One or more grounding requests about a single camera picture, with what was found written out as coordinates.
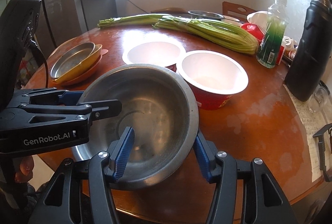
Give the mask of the operator left hand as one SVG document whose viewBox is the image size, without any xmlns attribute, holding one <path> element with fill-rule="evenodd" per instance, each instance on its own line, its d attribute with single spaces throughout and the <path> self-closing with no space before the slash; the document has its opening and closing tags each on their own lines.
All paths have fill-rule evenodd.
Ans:
<svg viewBox="0 0 332 224">
<path fill-rule="evenodd" d="M 16 183 L 26 183 L 33 178 L 34 160 L 32 156 L 23 157 L 15 174 Z"/>
</svg>

